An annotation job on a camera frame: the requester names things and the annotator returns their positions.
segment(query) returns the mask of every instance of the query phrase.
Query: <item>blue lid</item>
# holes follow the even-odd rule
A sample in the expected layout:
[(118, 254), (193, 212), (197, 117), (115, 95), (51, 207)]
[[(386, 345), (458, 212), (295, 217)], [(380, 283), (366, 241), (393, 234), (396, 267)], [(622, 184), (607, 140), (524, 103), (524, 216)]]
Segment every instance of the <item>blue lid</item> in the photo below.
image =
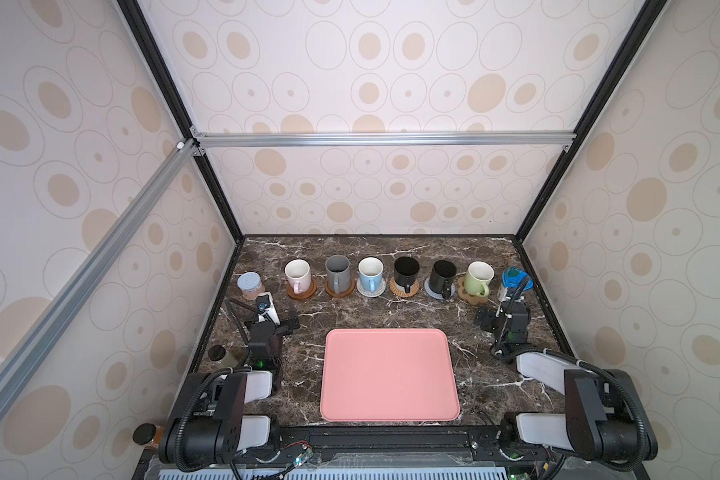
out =
[(246, 272), (237, 279), (237, 286), (240, 290), (253, 290), (259, 286), (262, 279), (256, 272)]
[[(506, 286), (507, 288), (512, 288), (514, 286), (518, 286), (520, 284), (520, 281), (523, 279), (523, 277), (528, 276), (525, 272), (517, 268), (516, 266), (510, 266), (507, 268), (503, 274), (501, 274), (501, 282)], [(525, 286), (524, 290), (528, 290), (534, 285), (533, 279), (531, 279), (528, 276), (528, 284)]]

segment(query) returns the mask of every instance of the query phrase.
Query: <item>pink tray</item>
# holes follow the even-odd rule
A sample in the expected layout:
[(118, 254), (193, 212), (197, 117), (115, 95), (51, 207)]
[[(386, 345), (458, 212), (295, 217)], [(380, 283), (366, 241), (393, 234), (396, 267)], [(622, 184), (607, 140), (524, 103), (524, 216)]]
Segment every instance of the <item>pink tray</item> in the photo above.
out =
[(326, 338), (320, 413), (330, 422), (453, 420), (448, 339), (437, 329), (336, 329)]

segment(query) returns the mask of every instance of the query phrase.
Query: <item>black mug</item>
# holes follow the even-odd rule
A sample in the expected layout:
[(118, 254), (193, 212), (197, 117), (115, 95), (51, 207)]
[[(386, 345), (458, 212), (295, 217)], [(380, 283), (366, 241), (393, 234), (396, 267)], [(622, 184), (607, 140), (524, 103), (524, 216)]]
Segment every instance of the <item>black mug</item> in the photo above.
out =
[(432, 265), (429, 289), (442, 295), (443, 300), (451, 298), (451, 285), (456, 278), (456, 265), (447, 260), (438, 260)]
[(394, 261), (394, 282), (405, 289), (405, 293), (411, 293), (411, 287), (416, 283), (416, 275), (418, 262), (410, 256), (401, 256)]

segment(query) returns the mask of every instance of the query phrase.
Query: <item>patterned wallpaper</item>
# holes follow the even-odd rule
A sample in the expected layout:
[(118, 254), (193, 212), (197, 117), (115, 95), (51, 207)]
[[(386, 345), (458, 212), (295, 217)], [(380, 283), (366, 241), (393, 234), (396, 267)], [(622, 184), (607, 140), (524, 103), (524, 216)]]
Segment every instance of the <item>patterned wallpaper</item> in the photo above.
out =
[(106, 0), (0, 2), (0, 364), (178, 133)]
[(244, 234), (513, 234), (559, 145), (212, 148)]
[(162, 422), (232, 255), (190, 162), (0, 422), (0, 480), (127, 480)]
[(720, 480), (720, 0), (675, 2), (526, 242), (578, 355), (628, 372), (655, 480)]
[(199, 130), (285, 133), (570, 129), (643, 2), (140, 3)]

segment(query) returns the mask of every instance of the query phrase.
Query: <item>marble tabletop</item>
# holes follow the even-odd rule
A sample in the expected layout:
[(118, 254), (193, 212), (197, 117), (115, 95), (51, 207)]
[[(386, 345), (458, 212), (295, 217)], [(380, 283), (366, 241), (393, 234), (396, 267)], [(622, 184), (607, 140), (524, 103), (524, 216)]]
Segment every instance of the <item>marble tabletop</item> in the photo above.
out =
[[(333, 254), (346, 255), (353, 278), (357, 264), (366, 256), (376, 256), (384, 263), (388, 282), (394, 260), (412, 256), (421, 264), (420, 281), (426, 279), (436, 260), (453, 262), (463, 275), (470, 262), (482, 260), (496, 271), (490, 283), (490, 305), (495, 306), (500, 273), (508, 266), (520, 266), (512, 243), (504, 238), (485, 237), (393, 237), (393, 236), (280, 236), (250, 237), (242, 246), (227, 295), (244, 300), (237, 288), (237, 278), (248, 271), (261, 277), (272, 292), (281, 317), (288, 316), (291, 306), (300, 313), (302, 328), (286, 337), (283, 345), (283, 378), (281, 389), (272, 397), (246, 405), (246, 414), (269, 415), (283, 426), (341, 425), (320, 416), (323, 355), (326, 335), (336, 328), (436, 328), (448, 337), (461, 415), (441, 425), (484, 425), (499, 423), (505, 412), (562, 413), (564, 398), (533, 379), (512, 372), (489, 353), (492, 336), (473, 326), (477, 311), (454, 297), (445, 302), (427, 296), (423, 289), (415, 296), (396, 297), (389, 288), (378, 298), (366, 298), (357, 291), (346, 298), (333, 299), (323, 289), (326, 259)], [(295, 258), (307, 260), (318, 282), (315, 295), (304, 302), (286, 294), (283, 274), (285, 265)], [(558, 350), (546, 318), (532, 291), (526, 294), (531, 309), (529, 341), (539, 347)], [(238, 317), (247, 313), (232, 307)], [(234, 324), (222, 308), (216, 318), (207, 347), (221, 344), (238, 358), (244, 353)], [(216, 366), (204, 356), (201, 371)], [(425, 422), (424, 425), (437, 425)]]

